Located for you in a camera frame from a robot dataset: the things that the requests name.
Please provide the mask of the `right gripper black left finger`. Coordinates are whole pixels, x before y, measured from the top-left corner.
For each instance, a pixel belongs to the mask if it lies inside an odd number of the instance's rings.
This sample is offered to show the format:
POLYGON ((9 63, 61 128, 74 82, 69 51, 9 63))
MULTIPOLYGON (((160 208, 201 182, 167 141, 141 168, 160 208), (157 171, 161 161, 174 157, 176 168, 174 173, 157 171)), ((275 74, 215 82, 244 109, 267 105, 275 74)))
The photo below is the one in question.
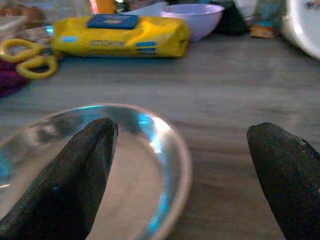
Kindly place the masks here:
POLYGON ((87 124, 0 221, 3 240, 84 240, 106 190, 118 137, 109 118, 87 124))

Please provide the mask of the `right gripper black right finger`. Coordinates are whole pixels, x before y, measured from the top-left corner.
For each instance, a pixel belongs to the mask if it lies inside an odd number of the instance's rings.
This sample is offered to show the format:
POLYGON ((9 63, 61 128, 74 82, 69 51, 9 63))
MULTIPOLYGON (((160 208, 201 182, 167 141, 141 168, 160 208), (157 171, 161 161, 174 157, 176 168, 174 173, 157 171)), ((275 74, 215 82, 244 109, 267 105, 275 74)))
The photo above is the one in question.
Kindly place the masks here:
POLYGON ((247 143, 269 207, 287 240, 320 238, 320 154, 277 124, 249 127, 247 143))

